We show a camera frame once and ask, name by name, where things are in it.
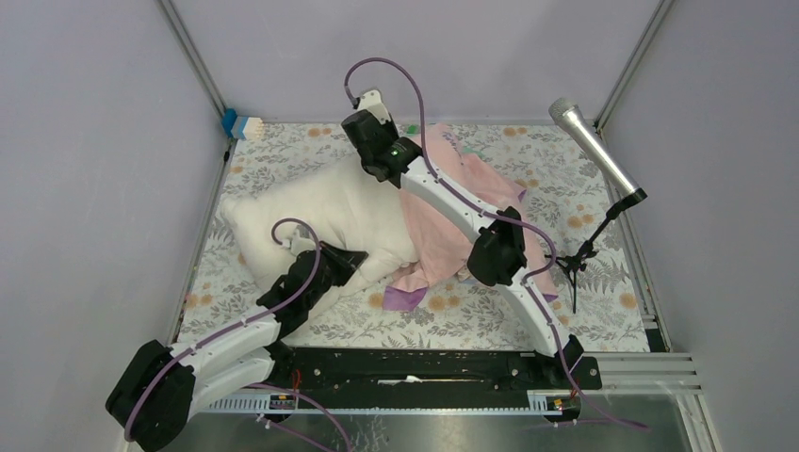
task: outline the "purple fabric corner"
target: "purple fabric corner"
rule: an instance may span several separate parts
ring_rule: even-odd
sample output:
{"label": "purple fabric corner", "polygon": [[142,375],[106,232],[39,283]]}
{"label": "purple fabric corner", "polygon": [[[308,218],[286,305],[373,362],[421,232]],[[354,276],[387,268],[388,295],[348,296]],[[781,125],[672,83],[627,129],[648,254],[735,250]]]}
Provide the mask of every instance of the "purple fabric corner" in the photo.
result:
{"label": "purple fabric corner", "polygon": [[386,311],[413,311],[427,294],[427,287],[405,292],[395,287],[386,287],[383,293],[383,309]]}

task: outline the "floral print surface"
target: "floral print surface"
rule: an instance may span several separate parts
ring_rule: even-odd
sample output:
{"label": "floral print surface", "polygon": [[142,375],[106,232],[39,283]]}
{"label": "floral print surface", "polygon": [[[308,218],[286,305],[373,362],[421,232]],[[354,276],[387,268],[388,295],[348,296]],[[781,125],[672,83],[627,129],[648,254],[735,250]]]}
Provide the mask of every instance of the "floral print surface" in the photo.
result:
{"label": "floral print surface", "polygon": [[[527,189],[528,218],[550,234],[560,255],[574,253],[603,218],[610,201],[598,168],[557,127],[452,130],[465,152]],[[221,196],[256,194],[353,152],[337,124],[270,124],[263,139],[238,142]],[[586,350],[649,351],[621,230],[612,224],[596,248],[597,257],[579,275],[576,315],[567,279],[558,268],[551,270],[559,292],[555,314]],[[255,303],[261,293],[245,264],[217,212],[186,296],[179,340],[191,341]],[[415,310],[401,313],[383,310],[387,283],[342,298],[285,341],[317,347],[531,348],[512,308],[489,288],[452,278],[433,287]]]}

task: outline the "pink cloth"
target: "pink cloth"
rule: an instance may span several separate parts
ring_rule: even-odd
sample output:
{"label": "pink cloth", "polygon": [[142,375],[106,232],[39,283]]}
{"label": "pink cloth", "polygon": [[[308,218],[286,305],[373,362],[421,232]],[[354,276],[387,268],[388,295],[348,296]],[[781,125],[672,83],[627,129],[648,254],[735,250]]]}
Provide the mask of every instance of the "pink cloth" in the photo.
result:
{"label": "pink cloth", "polygon": [[[476,155],[462,154],[461,144],[446,125],[436,124],[426,127],[427,151],[430,159],[444,170],[448,178],[458,182],[478,198],[500,209],[512,206],[527,221],[524,209],[519,202],[524,189],[519,184],[503,177]],[[386,296],[396,297],[397,291],[410,297],[404,304],[387,309],[410,310],[421,301],[418,295],[423,289],[439,283],[460,270],[471,252],[472,245],[448,219],[429,204],[411,193],[400,190],[399,201],[405,216],[405,225],[414,242],[419,261],[397,270],[394,282],[386,289]],[[535,234],[525,229],[525,256],[530,269],[544,266],[546,258]],[[533,277],[538,288],[547,299],[553,300],[558,293],[549,272]]]}

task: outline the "reflective floor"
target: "reflective floor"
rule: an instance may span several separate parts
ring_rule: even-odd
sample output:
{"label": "reflective floor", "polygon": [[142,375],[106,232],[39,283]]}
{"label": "reflective floor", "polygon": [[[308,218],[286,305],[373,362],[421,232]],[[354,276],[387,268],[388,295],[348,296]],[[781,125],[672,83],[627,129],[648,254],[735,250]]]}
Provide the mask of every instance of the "reflective floor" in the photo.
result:
{"label": "reflective floor", "polygon": [[[679,409],[667,395],[617,395],[594,400],[613,414],[652,427],[642,433],[607,425],[536,428],[549,424],[541,417],[488,415],[339,416],[357,451],[369,452],[514,452],[514,451],[669,451],[691,450]],[[597,418],[583,409],[580,419]],[[284,422],[332,450],[344,442],[322,415],[295,415]],[[254,417],[238,414],[199,414],[165,452],[255,452],[318,450],[276,429],[266,430]]]}

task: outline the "gray wall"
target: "gray wall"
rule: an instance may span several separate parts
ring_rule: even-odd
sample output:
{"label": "gray wall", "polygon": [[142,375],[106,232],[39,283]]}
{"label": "gray wall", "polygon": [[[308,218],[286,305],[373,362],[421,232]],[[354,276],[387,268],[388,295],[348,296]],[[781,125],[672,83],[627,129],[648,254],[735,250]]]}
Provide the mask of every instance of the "gray wall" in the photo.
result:
{"label": "gray wall", "polygon": [[726,451],[788,450],[799,392],[799,3],[679,2],[608,129],[676,348]]}
{"label": "gray wall", "polygon": [[0,5],[0,450],[112,451],[224,152],[154,1]]}
{"label": "gray wall", "polygon": [[[429,118],[550,121],[557,98],[593,117],[658,0],[176,0],[226,100],[276,121],[342,121],[344,73],[365,57],[408,69]],[[396,118],[416,97],[389,67],[378,86]]]}

